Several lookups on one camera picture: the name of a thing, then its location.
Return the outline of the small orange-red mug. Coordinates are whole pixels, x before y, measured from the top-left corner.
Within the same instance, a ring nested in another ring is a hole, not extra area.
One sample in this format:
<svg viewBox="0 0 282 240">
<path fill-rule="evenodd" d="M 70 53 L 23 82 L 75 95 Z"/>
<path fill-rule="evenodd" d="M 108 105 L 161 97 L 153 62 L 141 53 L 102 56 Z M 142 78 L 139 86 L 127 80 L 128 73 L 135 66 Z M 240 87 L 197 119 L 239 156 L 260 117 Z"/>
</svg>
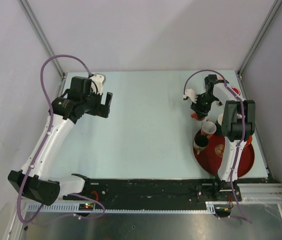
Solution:
<svg viewBox="0 0 282 240">
<path fill-rule="evenodd" d="M 195 119 L 196 121 L 199 121 L 199 122 L 205 120 L 205 117 L 199 117 L 196 112 L 194 112 L 193 114 L 191 114 L 191 118 L 192 118 L 192 119 Z"/>
</svg>

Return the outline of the brown patterned mug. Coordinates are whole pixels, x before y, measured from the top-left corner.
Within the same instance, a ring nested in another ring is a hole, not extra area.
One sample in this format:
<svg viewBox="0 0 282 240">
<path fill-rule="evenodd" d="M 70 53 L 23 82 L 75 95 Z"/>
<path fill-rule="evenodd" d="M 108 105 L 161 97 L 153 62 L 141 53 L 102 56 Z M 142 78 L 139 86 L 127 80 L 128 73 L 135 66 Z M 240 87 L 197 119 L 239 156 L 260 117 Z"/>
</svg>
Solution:
<svg viewBox="0 0 282 240">
<path fill-rule="evenodd" d="M 200 154 L 209 144 L 209 139 L 205 135 L 197 135 L 194 138 L 193 148 L 197 154 Z"/>
</svg>

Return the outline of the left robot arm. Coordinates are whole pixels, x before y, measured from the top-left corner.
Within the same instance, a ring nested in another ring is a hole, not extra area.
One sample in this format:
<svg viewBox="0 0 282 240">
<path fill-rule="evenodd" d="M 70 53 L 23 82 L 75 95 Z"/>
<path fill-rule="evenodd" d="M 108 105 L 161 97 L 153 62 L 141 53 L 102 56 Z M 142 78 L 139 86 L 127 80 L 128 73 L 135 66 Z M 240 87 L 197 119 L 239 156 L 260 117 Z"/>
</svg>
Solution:
<svg viewBox="0 0 282 240">
<path fill-rule="evenodd" d="M 105 103 L 101 103 L 105 81 L 106 77 L 99 73 L 75 76 L 70 87 L 50 103 L 47 123 L 35 149 L 21 170 L 8 175 L 8 181 L 22 197 L 50 206 L 69 194 L 82 200 L 91 195 L 92 188 L 85 183 L 87 177 L 73 173 L 53 178 L 51 170 L 66 136 L 83 115 L 109 116 L 113 94 L 108 92 Z"/>
</svg>

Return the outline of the salmon pink printed mug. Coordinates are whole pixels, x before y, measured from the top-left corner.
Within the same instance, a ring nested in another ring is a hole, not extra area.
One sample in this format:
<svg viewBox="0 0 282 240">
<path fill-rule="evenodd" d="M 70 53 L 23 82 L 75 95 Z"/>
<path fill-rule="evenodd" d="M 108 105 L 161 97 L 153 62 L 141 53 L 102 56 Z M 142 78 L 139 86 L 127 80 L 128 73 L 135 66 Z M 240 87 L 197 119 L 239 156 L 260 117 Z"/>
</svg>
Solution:
<svg viewBox="0 0 282 240">
<path fill-rule="evenodd" d="M 200 133 L 206 136 L 208 139 L 211 138 L 216 132 L 216 125 L 211 121 L 206 121 L 202 124 Z"/>
</svg>

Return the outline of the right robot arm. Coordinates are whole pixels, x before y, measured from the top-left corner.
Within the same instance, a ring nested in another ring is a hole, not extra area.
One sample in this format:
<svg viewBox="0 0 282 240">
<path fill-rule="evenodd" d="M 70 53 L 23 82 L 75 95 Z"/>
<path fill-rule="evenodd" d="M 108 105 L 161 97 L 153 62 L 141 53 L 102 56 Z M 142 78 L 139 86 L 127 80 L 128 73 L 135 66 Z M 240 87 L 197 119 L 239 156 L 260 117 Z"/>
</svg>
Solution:
<svg viewBox="0 0 282 240">
<path fill-rule="evenodd" d="M 237 169 L 242 151 L 255 131 L 255 102 L 237 94 L 220 74 L 209 74 L 205 79 L 205 92 L 184 89 L 183 98 L 190 99 L 191 109 L 199 121 L 207 117 L 213 102 L 222 103 L 221 132 L 225 137 L 225 149 L 217 178 L 221 182 L 237 180 Z"/>
</svg>

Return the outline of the large orange mug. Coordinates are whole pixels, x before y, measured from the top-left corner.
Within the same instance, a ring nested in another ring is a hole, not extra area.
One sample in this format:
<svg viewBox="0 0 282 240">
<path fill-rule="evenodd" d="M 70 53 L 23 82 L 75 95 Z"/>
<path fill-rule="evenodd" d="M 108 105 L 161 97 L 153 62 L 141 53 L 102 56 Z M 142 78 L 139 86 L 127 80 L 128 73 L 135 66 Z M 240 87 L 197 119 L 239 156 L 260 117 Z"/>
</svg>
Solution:
<svg viewBox="0 0 282 240">
<path fill-rule="evenodd" d="M 244 147 L 248 147 L 248 146 L 251 144 L 252 140 L 253 140 L 253 137 L 252 137 L 252 136 L 249 136 L 249 138 L 248 138 L 248 140 L 246 141 Z"/>
</svg>

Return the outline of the dark green mug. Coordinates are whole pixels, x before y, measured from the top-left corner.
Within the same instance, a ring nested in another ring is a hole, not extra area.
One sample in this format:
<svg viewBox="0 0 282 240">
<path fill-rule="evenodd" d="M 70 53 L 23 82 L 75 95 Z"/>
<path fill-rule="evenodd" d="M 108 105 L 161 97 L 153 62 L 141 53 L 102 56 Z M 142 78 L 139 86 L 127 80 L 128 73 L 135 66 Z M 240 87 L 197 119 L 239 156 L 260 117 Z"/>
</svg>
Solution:
<svg viewBox="0 0 282 240">
<path fill-rule="evenodd" d="M 222 136 L 222 120 L 223 120 L 223 114 L 220 114 L 215 122 L 216 125 L 216 136 Z"/>
</svg>

